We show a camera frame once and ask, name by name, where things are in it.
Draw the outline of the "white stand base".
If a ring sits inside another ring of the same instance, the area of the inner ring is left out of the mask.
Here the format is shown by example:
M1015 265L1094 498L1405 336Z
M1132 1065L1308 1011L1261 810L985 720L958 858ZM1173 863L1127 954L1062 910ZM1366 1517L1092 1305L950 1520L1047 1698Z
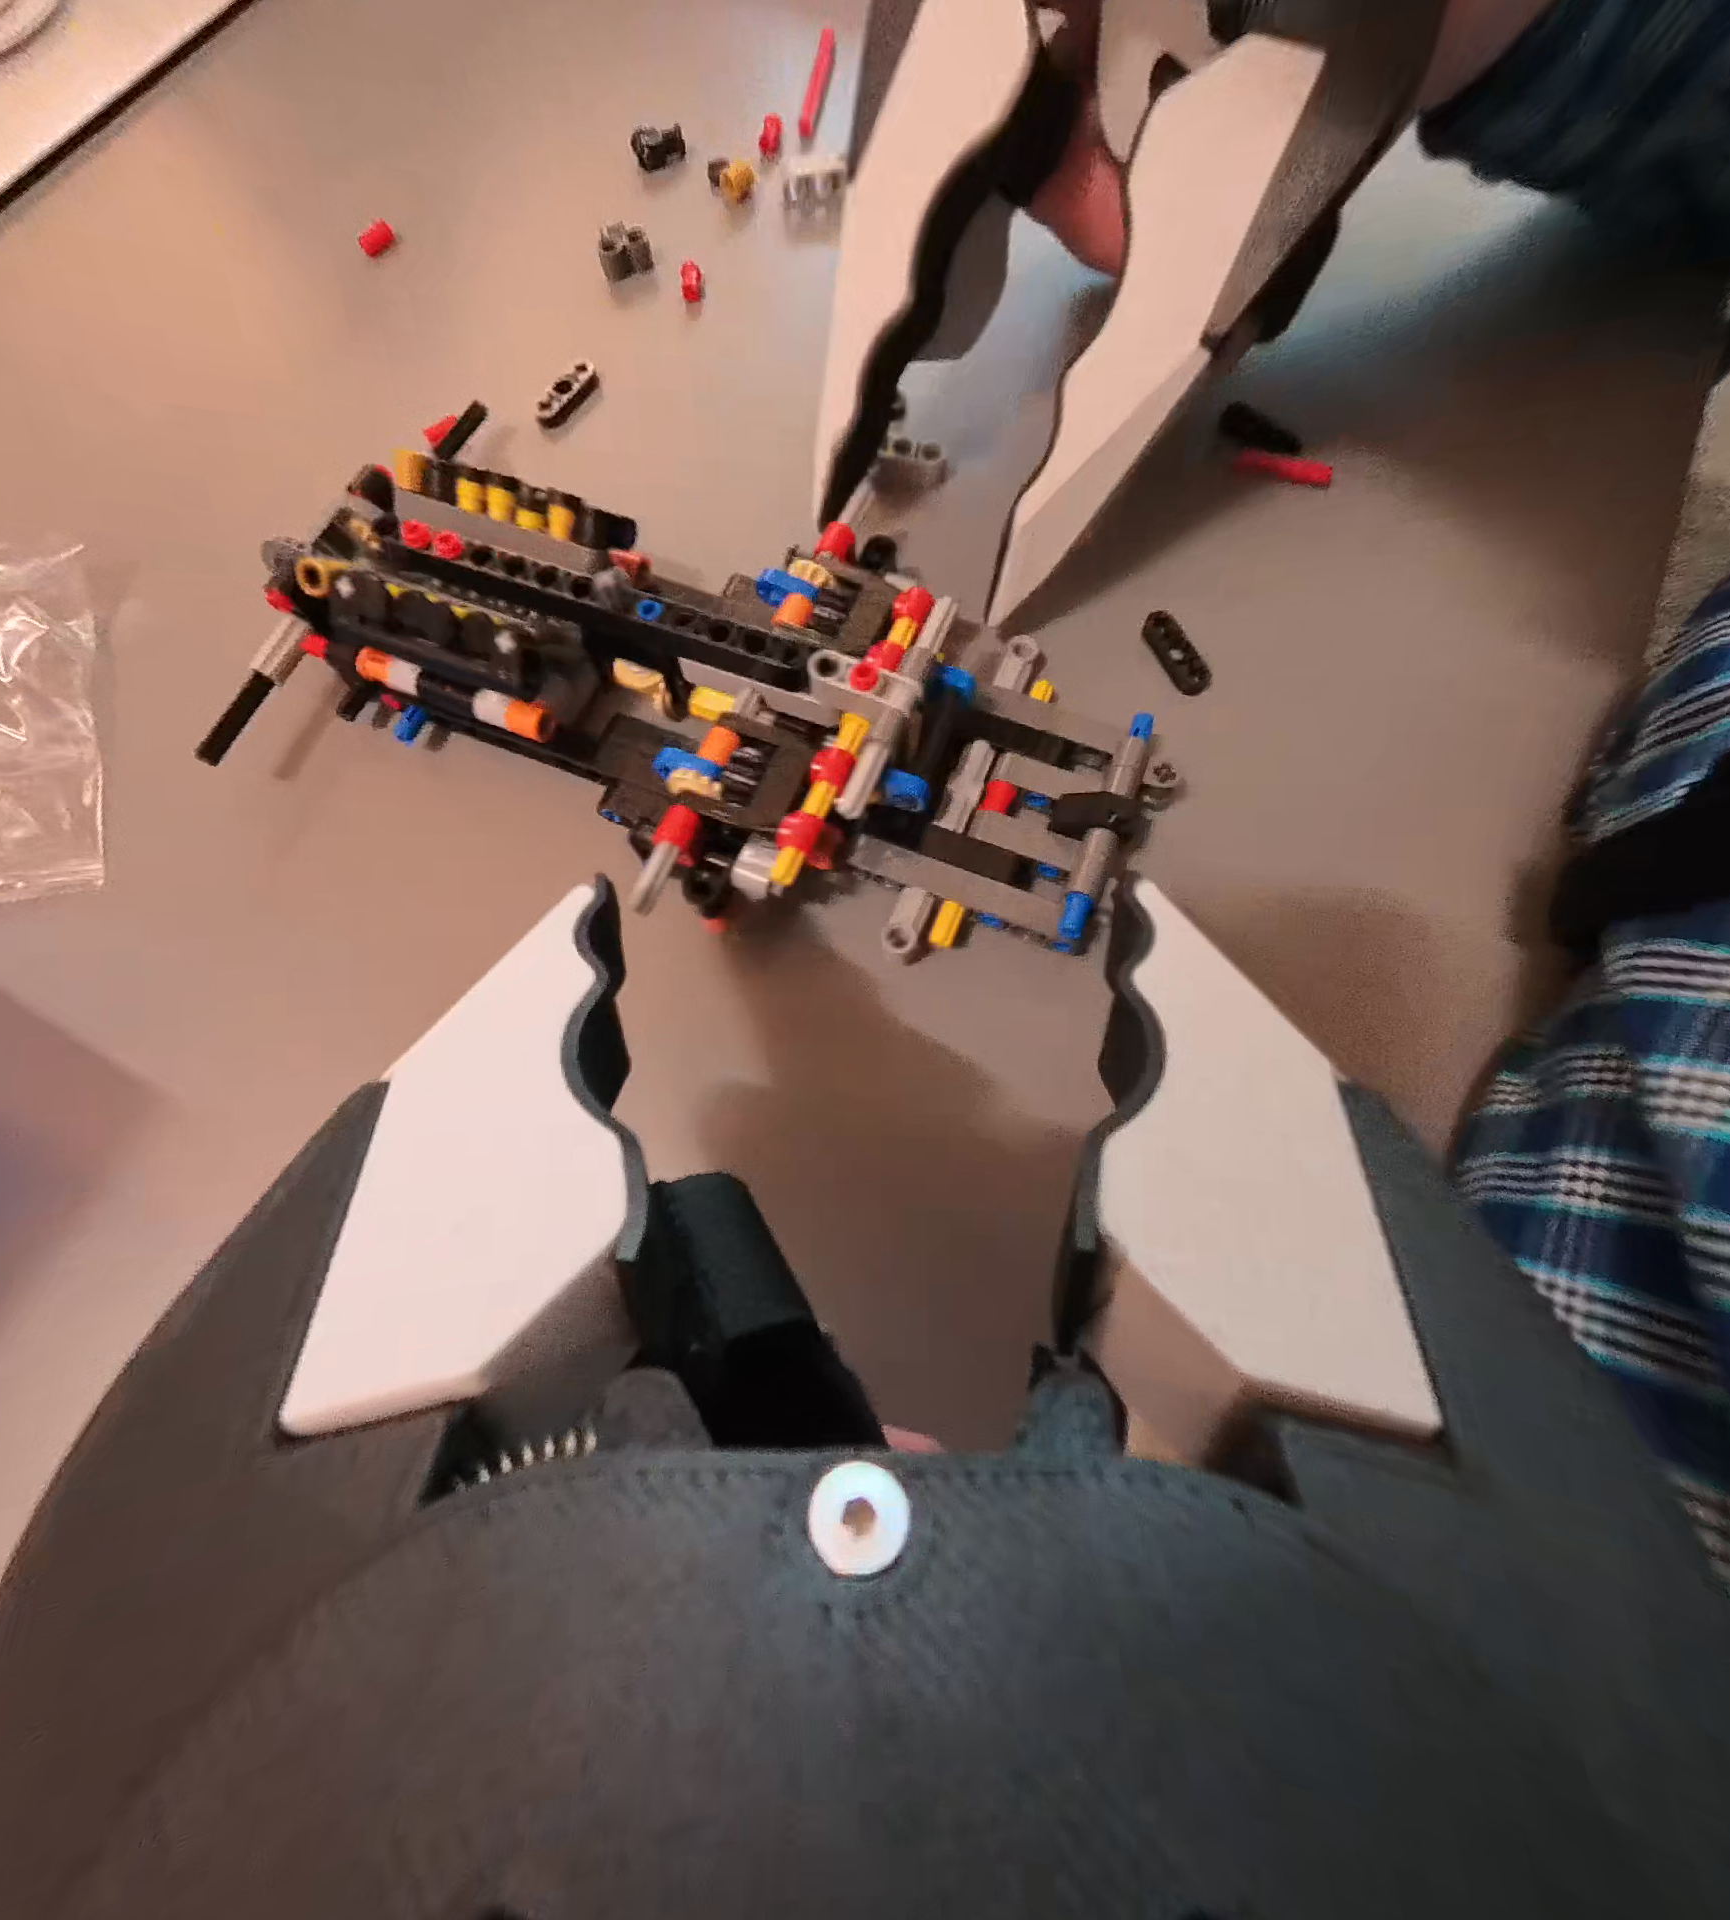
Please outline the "white stand base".
M59 4L0 60L0 214L249 4Z

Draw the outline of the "blue plaid shirt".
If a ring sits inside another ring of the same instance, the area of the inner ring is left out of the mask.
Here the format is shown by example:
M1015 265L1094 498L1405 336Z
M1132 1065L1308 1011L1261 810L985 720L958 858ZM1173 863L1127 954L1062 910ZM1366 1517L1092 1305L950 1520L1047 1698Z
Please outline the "blue plaid shirt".
M1730 575L1572 790L1552 935L1572 985L1496 1058L1454 1184L1617 1385L1730 1591Z

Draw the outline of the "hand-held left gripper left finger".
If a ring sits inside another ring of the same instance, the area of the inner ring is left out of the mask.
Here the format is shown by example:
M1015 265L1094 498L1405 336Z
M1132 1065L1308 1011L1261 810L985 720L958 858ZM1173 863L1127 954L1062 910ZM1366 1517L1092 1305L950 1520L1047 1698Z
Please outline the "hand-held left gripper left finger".
M615 1118L620 899L585 879L380 1079L278 1400L287 1437L476 1403L542 1437L638 1352L620 1268L648 1176Z

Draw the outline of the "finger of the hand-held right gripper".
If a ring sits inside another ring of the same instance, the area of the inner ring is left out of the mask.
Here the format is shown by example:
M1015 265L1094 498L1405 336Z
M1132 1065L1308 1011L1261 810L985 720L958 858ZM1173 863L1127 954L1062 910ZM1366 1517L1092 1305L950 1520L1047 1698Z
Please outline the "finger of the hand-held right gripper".
M1062 67L1035 4L917 4L853 155L811 433L811 515L877 459L901 379L937 336L951 259L990 204L1062 158Z
M1124 262L1017 492L988 619L1044 588L1211 363L1205 336L1308 103L1308 49L1211 49L1205 4L1098 4L1094 109L1124 175Z

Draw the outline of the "large lego vehicle model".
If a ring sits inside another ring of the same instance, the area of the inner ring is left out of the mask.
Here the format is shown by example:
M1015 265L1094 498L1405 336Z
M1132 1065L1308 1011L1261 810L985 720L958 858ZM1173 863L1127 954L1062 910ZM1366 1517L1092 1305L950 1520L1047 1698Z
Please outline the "large lego vehicle model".
M473 459L484 406L362 461L259 551L275 611L197 743L220 768L304 663L334 718L473 738L594 789L634 910L703 922L840 879L890 892L915 962L997 927L1082 957L1182 790L1152 711L1063 704L1034 637L971 631L856 505L722 588L652 559L631 515Z

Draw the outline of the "person's right hand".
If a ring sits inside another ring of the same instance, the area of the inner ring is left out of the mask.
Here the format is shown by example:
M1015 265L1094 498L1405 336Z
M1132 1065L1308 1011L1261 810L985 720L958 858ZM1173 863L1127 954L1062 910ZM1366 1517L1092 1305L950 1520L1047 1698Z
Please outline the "person's right hand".
M1124 272L1124 175L1101 140L1094 100L1082 100L1063 155L1030 197L1024 214L1089 272L1112 279Z

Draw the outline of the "person's right forearm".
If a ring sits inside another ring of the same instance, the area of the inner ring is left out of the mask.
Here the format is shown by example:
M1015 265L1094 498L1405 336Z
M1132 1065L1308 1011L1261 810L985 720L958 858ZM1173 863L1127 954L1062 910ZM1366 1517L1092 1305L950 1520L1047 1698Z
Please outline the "person's right forearm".
M1730 4L1552 4L1418 147L1730 269Z

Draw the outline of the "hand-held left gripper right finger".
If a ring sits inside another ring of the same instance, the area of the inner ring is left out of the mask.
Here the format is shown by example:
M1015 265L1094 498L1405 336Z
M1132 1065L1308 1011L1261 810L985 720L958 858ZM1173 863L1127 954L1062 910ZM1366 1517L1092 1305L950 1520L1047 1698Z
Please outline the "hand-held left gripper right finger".
M1112 913L1108 1115L1070 1197L1062 1339L1132 1442L1236 1442L1262 1415L1443 1429L1340 1076L1177 906Z

